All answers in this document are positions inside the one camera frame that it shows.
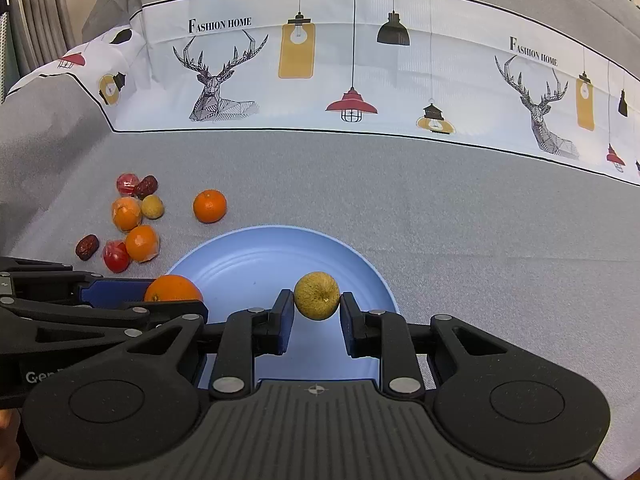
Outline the left hand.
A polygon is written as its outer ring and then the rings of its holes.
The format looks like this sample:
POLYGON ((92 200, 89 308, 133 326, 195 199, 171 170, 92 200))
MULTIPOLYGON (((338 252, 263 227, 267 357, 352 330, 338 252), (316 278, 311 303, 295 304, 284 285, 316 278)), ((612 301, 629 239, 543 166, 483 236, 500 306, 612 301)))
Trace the left hand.
POLYGON ((20 412, 15 408, 0 412, 0 480, 14 480, 21 451, 17 444, 20 412))

